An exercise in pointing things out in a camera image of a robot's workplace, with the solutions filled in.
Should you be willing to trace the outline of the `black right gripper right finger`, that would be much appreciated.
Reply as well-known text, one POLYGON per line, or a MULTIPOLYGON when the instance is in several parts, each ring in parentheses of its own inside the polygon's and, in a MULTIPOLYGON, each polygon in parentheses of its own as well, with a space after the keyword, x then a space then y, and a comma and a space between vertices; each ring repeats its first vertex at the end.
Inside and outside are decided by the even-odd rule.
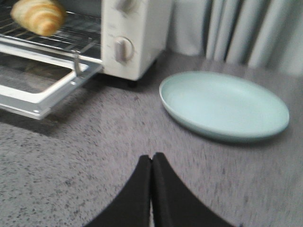
POLYGON ((156 227, 231 227, 207 208, 177 176, 166 156, 152 158, 152 207, 156 227))

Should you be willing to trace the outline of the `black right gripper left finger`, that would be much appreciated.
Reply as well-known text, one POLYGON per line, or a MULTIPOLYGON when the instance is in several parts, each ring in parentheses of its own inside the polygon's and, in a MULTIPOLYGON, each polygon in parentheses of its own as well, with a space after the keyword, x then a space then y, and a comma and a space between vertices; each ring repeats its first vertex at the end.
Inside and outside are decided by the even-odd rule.
POLYGON ((86 226, 88 227, 148 227, 150 224, 150 185, 152 162, 148 155, 138 163, 112 202, 86 226))

